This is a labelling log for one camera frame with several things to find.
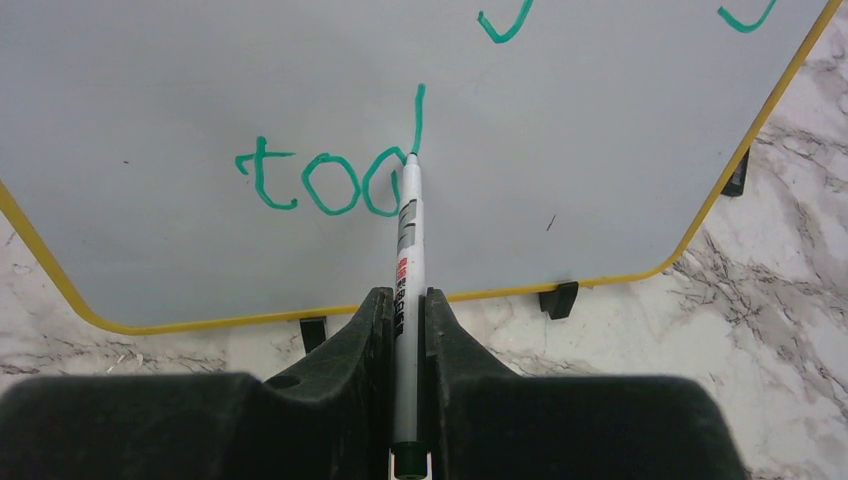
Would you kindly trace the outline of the yellow framed whiteboard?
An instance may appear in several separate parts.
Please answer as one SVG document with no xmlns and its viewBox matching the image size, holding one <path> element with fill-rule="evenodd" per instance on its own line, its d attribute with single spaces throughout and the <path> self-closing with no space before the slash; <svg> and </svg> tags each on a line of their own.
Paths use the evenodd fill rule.
<svg viewBox="0 0 848 480">
<path fill-rule="evenodd" d="M 5 1 L 1 208 L 154 334 L 392 283 L 401 160 L 457 300 L 681 253 L 834 1 Z"/>
</svg>

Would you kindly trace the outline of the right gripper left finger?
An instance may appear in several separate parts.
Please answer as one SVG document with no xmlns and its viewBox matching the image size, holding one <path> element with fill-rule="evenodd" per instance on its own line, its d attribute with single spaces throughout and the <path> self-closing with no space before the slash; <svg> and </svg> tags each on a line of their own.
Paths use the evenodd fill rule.
<svg viewBox="0 0 848 480">
<path fill-rule="evenodd" d="M 297 363 L 248 373 L 40 376 L 1 398 L 5 479 L 383 479 L 391 292 Z"/>
</svg>

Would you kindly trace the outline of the white green marker pen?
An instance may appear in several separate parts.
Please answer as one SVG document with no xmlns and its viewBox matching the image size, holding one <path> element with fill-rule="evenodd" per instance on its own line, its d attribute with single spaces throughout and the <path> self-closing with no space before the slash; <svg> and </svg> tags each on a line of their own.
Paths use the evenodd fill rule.
<svg viewBox="0 0 848 480">
<path fill-rule="evenodd" d="M 395 479 L 428 476 L 423 411 L 426 295 L 422 173 L 415 152 L 402 170 L 394 285 L 394 398 L 390 451 Z"/>
</svg>

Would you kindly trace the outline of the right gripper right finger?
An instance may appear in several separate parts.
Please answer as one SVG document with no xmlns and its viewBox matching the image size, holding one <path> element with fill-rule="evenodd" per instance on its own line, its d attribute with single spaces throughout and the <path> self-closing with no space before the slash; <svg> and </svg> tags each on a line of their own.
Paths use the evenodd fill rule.
<svg viewBox="0 0 848 480">
<path fill-rule="evenodd" d="M 695 381 L 667 375 L 522 376 L 424 304 L 435 369 L 439 479 L 743 479 L 725 419 Z"/>
</svg>

